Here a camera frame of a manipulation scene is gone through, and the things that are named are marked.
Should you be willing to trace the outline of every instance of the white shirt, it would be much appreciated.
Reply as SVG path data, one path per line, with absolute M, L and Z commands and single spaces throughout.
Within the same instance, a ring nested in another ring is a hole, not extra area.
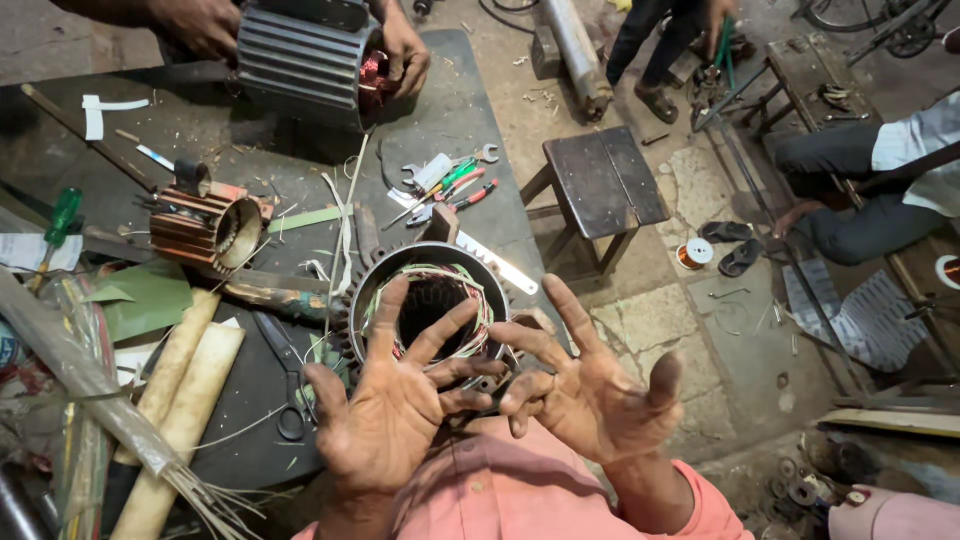
M 872 157 L 875 171 L 890 171 L 960 140 L 960 91 L 927 110 L 893 124 L 884 124 Z M 960 217 L 960 161 L 948 163 L 918 178 L 903 195 L 903 203 Z

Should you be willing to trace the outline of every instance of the scissors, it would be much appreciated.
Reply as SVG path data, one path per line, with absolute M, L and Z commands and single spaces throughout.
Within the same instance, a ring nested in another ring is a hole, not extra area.
M 303 405 L 297 402 L 297 393 L 303 386 L 300 378 L 300 369 L 303 367 L 300 363 L 300 354 L 274 315 L 255 311 L 253 320 L 263 332 L 263 336 L 267 338 L 267 343 L 287 374 L 287 406 L 276 417 L 276 429 L 288 441 L 302 440 L 306 435 L 307 415 L 313 416 L 313 411 L 310 410 L 306 396 L 303 396 Z

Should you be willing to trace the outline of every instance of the man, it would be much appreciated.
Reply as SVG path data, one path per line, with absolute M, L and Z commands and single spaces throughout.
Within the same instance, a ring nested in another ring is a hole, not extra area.
M 906 185 L 880 186 L 863 209 L 841 217 L 824 204 L 841 179 L 870 180 L 960 141 L 960 92 L 893 124 L 857 124 L 796 137 L 776 149 L 777 168 L 800 203 L 778 220 L 774 236 L 791 228 L 823 256 L 855 266 L 920 240 L 960 217 L 960 161 Z
M 240 10 L 230 0 L 52 1 L 68 12 L 107 24 L 150 28 L 166 61 L 236 60 Z M 390 79 L 403 81 L 396 97 L 420 93 L 430 67 L 430 52 L 398 0 L 369 3 L 371 13 L 383 25 Z
M 455 358 L 423 371 L 476 315 L 472 299 L 394 361 L 396 319 L 408 287 L 401 276 L 384 288 L 363 377 L 349 402 L 330 369 L 303 368 L 317 395 L 317 448 L 334 489 L 320 520 L 295 540 L 753 538 L 716 488 L 660 449 L 681 417 L 681 361 L 661 358 L 644 388 L 620 367 L 556 276 L 544 277 L 543 289 L 581 356 L 569 357 L 544 331 L 492 325 L 491 339 L 535 355 L 556 375 L 520 375 L 499 406 L 509 420 L 476 420 L 455 442 L 431 448 L 446 414 L 492 406 L 486 394 L 438 394 L 437 388 L 506 366 Z M 615 513 L 578 454 L 604 467 L 620 498 Z
M 607 62 L 607 80 L 616 87 L 623 72 L 634 61 L 640 45 L 646 41 L 654 28 L 670 11 L 671 18 L 654 54 L 647 64 L 643 77 L 634 87 L 634 94 L 663 122 L 673 124 L 677 121 L 677 106 L 663 93 L 663 83 L 673 62 L 677 61 L 684 49 L 697 38 L 708 23 L 707 58 L 713 58 L 713 51 L 720 32 L 720 26 L 728 15 L 736 12 L 735 0 L 634 0 L 627 13 L 627 20 L 620 27 L 620 33 L 613 44 L 610 60 Z

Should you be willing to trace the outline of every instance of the workbench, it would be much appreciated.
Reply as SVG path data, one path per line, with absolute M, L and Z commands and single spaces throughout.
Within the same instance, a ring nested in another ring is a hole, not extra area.
M 386 171 L 395 184 L 406 175 L 400 171 L 403 165 L 424 166 L 441 152 L 458 158 L 485 144 L 496 144 L 500 161 L 483 165 L 486 176 L 468 193 L 494 178 L 499 179 L 499 188 L 487 197 L 489 201 L 457 215 L 464 232 L 539 283 L 543 274 L 540 253 L 468 37 L 457 30 L 429 32 L 422 38 L 433 52 L 426 85 L 415 108 L 396 103 L 387 111 L 396 119 L 372 134 L 354 202 L 370 207 L 379 227 L 403 210 L 387 196 L 381 181 L 374 152 L 381 140 Z M 161 188 L 173 180 L 172 173 L 139 154 L 136 144 L 115 136 L 114 130 L 139 136 L 144 145 L 170 161 L 186 157 L 204 161 L 216 182 L 243 186 L 258 196 L 278 194 L 282 199 L 275 215 L 294 204 L 298 206 L 288 216 L 335 205 L 320 176 L 323 172 L 339 179 L 338 190 L 346 200 L 349 180 L 342 165 L 359 153 L 363 137 L 260 110 L 242 96 L 234 97 L 229 85 L 205 82 L 206 74 L 217 67 L 201 62 L 45 81 L 35 86 L 78 119 L 84 115 L 81 102 L 85 94 L 97 94 L 103 102 L 149 99 L 151 106 L 145 109 L 106 112 L 105 142 Z M 63 188 L 77 187 L 84 192 L 81 214 L 87 226 L 114 233 L 121 226 L 134 232 L 149 230 L 150 214 L 136 199 L 146 192 L 35 106 L 19 86 L 0 88 L 0 117 L 4 118 L 0 125 L 0 180 L 7 188 L 52 206 Z M 286 231 L 282 245 L 278 234 L 272 234 L 272 245 L 255 257 L 252 268 L 312 277 L 299 265 L 315 258 L 329 271 L 332 257 L 313 250 L 333 252 L 339 229 L 338 222 L 332 221 Z M 380 233 L 380 244 L 389 249 L 411 242 L 416 233 L 400 223 Z M 133 236 L 144 245 L 148 237 Z M 359 257 L 353 256 L 353 272 L 361 268 Z M 517 292 L 515 308 L 533 306 L 543 308 L 563 327 L 542 290 L 534 296 Z M 246 307 L 225 296 L 214 321 L 231 317 L 237 318 L 247 336 L 202 444 L 239 431 L 285 401 L 284 372 L 276 357 Z M 323 334 L 323 328 L 286 326 L 302 352 L 309 348 L 309 333 Z M 559 337 L 565 344 L 565 336 Z M 323 468 L 312 433 L 302 446 L 276 444 L 280 442 L 284 441 L 274 417 L 224 444 L 198 451 L 192 468 L 207 482 L 235 489 L 264 488 Z

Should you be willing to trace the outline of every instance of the sandal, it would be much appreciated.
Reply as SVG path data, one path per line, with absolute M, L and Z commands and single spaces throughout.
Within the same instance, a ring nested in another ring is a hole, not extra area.
M 751 238 L 738 246 L 729 255 L 720 259 L 717 269 L 728 278 L 739 278 L 754 265 L 763 253 L 763 245 L 756 238 Z
M 652 92 L 639 92 L 634 88 L 634 94 L 640 98 L 650 111 L 660 120 L 667 124 L 674 124 L 680 116 L 680 111 L 673 104 L 670 98 L 663 93 L 663 88 L 657 88 Z
M 754 231 L 742 223 L 711 221 L 700 228 L 699 236 L 711 244 L 743 242 L 754 237 Z

